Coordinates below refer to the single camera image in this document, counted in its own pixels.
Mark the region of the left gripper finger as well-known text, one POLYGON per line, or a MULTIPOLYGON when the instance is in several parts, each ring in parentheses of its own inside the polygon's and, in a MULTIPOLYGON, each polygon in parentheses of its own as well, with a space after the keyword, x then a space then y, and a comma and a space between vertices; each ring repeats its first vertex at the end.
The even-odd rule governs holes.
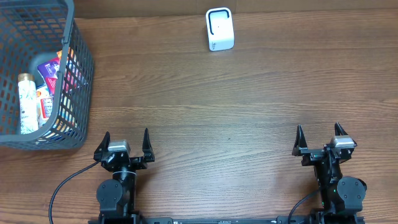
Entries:
POLYGON ((152 145, 150 143, 149 130, 147 128, 144 131, 142 151, 144 153, 144 160, 146 162, 154 162, 155 161, 155 155, 153 152, 152 145))
POLYGON ((104 135, 103 140, 101 141, 101 143, 99 144, 99 146, 96 148, 95 152, 94 152, 94 156, 93 159, 95 161, 101 161, 103 155, 108 152, 108 146, 110 144, 110 133, 107 131, 104 135))

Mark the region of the white bottle gold cap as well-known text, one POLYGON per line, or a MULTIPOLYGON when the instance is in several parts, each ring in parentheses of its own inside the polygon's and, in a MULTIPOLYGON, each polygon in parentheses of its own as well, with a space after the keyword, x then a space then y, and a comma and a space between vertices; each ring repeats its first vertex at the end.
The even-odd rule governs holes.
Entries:
POLYGON ((18 75, 19 114, 21 134, 38 130, 37 92, 34 76, 29 73, 18 75))

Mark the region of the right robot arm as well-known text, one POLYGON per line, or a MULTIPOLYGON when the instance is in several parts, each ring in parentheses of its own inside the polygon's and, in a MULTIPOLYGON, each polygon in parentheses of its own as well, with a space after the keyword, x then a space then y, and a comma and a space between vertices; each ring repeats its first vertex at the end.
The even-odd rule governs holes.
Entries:
POLYGON ((321 149, 309 149, 301 125, 297 126, 293 156, 302 158, 303 166, 312 166, 318 183, 318 189, 305 196, 291 209, 287 222, 293 219, 294 211, 304 201, 320 194, 322 208, 314 208, 305 218, 296 219, 297 223, 364 223, 357 213, 363 209, 366 196, 365 181, 344 176, 340 164, 352 157, 356 141, 335 123, 335 135, 321 149))

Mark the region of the purple red pad package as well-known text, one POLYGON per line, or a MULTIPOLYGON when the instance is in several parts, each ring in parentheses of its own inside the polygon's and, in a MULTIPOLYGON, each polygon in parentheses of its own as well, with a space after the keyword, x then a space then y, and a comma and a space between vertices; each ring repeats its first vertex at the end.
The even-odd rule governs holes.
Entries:
MULTIPOLYGON (((71 85, 66 84, 63 89, 66 92, 71 91, 73 88, 77 87, 77 82, 75 81, 72 72, 75 71, 74 64, 69 64, 70 70, 67 70, 68 74, 66 76, 67 81, 71 83, 71 85)), ((41 74, 42 78, 44 79, 47 88, 49 89, 49 93, 51 96, 55 96, 56 90, 56 82, 58 79, 57 72, 60 69, 60 59, 58 57, 53 58, 47 62, 41 63, 37 66, 38 72, 41 74)))

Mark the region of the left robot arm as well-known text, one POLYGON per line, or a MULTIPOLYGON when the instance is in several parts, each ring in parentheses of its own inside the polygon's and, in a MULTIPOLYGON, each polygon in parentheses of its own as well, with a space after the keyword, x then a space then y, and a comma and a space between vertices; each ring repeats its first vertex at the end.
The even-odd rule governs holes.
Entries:
POLYGON ((112 173, 96 190, 99 202, 99 223, 146 223, 142 213, 135 209, 136 177, 138 170, 147 169, 155 161, 149 131, 144 131, 142 156, 131 157, 126 140, 112 141, 106 133, 94 152, 93 159, 112 173))

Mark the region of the yellow wipes package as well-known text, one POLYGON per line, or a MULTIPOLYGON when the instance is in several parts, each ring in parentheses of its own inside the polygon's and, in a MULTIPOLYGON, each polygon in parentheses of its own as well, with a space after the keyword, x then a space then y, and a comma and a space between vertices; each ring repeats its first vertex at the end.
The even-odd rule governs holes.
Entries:
MULTIPOLYGON (((38 127, 41 128, 50 118, 53 106, 53 96, 49 93, 46 84, 40 85, 37 91, 37 121, 38 127)), ((53 128, 62 131, 65 134, 70 133, 70 127, 64 125, 59 119, 56 120, 53 128)))

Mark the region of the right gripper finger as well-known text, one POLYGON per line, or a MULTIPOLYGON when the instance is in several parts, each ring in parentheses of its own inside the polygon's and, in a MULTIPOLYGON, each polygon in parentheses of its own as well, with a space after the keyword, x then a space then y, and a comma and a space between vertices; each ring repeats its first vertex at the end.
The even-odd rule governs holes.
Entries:
POLYGON ((348 133, 343 129, 339 122, 336 122, 334 125, 335 136, 347 136, 348 133))
POLYGON ((303 133, 302 126, 297 126, 297 133, 295 138, 295 144, 292 149, 293 156, 302 156, 308 150, 307 142, 303 133))

